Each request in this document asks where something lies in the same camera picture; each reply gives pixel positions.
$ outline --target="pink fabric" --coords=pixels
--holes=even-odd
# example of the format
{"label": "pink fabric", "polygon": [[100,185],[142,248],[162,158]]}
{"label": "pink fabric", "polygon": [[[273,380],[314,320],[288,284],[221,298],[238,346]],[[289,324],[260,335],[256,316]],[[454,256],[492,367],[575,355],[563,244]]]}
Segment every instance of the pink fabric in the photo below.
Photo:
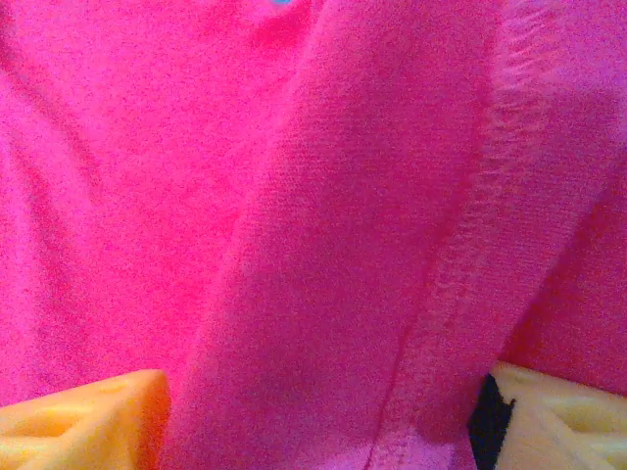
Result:
{"label": "pink fabric", "polygon": [[627,12],[541,4],[513,157],[496,3],[8,0],[0,405],[158,367],[168,470],[433,469],[498,358],[627,395]]}

